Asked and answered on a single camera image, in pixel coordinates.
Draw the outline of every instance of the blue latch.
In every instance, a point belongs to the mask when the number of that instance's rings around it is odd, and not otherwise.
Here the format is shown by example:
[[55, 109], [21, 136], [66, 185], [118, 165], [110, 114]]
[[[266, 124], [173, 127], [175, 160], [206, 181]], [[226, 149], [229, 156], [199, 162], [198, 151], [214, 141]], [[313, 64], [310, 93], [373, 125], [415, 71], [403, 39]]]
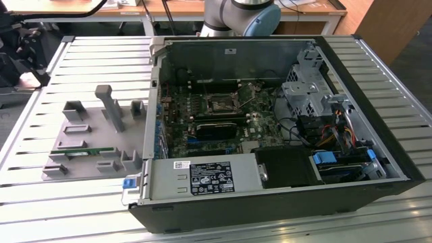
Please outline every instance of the blue latch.
[[375, 159], [375, 154], [374, 154], [374, 152], [373, 152], [371, 149], [367, 149], [367, 150], [366, 150], [366, 154], [369, 155], [369, 158], [370, 158], [371, 160]]
[[122, 189], [131, 189], [135, 187], [135, 179], [123, 179], [122, 181]]
[[317, 152], [313, 155], [313, 161], [315, 165], [337, 162], [333, 152]]

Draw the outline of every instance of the red wire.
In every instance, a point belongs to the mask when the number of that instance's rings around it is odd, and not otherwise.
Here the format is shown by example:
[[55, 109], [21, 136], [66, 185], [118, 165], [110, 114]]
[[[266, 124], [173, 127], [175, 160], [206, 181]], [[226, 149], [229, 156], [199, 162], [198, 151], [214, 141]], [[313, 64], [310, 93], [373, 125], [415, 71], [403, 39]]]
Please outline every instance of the red wire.
[[321, 139], [323, 139], [323, 131], [325, 131], [325, 128], [327, 128], [327, 127], [330, 127], [330, 125], [325, 125], [325, 126], [322, 127], [322, 130], [321, 130], [321, 134], [322, 134]]

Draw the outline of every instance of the desk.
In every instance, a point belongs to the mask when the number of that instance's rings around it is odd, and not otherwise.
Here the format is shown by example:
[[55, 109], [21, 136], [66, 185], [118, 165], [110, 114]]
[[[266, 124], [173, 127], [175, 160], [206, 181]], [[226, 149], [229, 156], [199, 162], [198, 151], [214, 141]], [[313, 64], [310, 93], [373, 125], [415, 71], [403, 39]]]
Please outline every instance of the desk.
[[334, 34], [362, 37], [386, 65], [395, 59], [432, 15], [430, 0], [339, 0], [349, 11]]
[[[18, 14], [78, 14], [95, 6], [90, 0], [2, 0], [9, 11]], [[141, 22], [145, 17], [142, 3], [138, 6], [118, 6], [118, 9], [97, 11], [86, 18], [30, 19], [26, 22]]]
[[[82, 13], [91, 9], [89, 0], [2, 0], [9, 11], [18, 14], [34, 13]], [[167, 21], [163, 6], [159, 0], [145, 0], [147, 10], [154, 21]], [[337, 10], [327, 0], [317, 0], [318, 5], [299, 5], [298, 21], [301, 22], [325, 22], [321, 34], [333, 34], [341, 16], [346, 14], [345, 10]], [[174, 21], [202, 21], [203, 20], [203, 2], [187, 2], [182, 0], [167, 1], [169, 10]], [[34, 19], [29, 22], [122, 22], [139, 21], [143, 25], [145, 35], [153, 36], [154, 30], [149, 20], [145, 18], [143, 7], [119, 6], [117, 10], [98, 11], [93, 16], [74, 19]], [[297, 13], [282, 9], [281, 21], [295, 22]]]

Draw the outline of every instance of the aluminum extrusion table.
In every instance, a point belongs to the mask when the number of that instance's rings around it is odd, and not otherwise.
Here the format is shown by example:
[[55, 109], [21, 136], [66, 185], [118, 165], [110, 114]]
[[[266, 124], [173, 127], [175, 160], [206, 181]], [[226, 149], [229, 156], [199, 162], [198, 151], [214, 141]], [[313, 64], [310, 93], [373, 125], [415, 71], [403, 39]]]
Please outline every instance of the aluminum extrusion table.
[[41, 167], [63, 120], [63, 102], [101, 106], [95, 85], [121, 103], [147, 96], [147, 37], [77, 37], [61, 43], [50, 83], [34, 92], [0, 153], [1, 242], [425, 242], [432, 237], [432, 117], [361, 40], [327, 36], [425, 183], [353, 213], [150, 234], [121, 205], [122, 178], [43, 182]]

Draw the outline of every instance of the green circuit board piece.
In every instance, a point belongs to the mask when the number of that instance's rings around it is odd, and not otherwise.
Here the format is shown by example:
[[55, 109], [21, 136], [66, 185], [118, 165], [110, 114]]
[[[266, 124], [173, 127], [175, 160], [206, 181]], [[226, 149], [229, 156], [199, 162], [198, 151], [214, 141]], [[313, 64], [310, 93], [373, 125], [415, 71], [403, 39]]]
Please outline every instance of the green circuit board piece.
[[[241, 143], [247, 141], [255, 141], [261, 147], [283, 144], [271, 111], [274, 88], [263, 88], [258, 92], [253, 88], [253, 82], [243, 82], [238, 91], [231, 94], [190, 94], [185, 88], [171, 93], [173, 105], [165, 114], [170, 158], [187, 157], [190, 154], [209, 151], [222, 154], [243, 153]], [[195, 123], [187, 122], [189, 116], [235, 112], [247, 114], [249, 122], [237, 127], [233, 139], [199, 142], [190, 135]]]

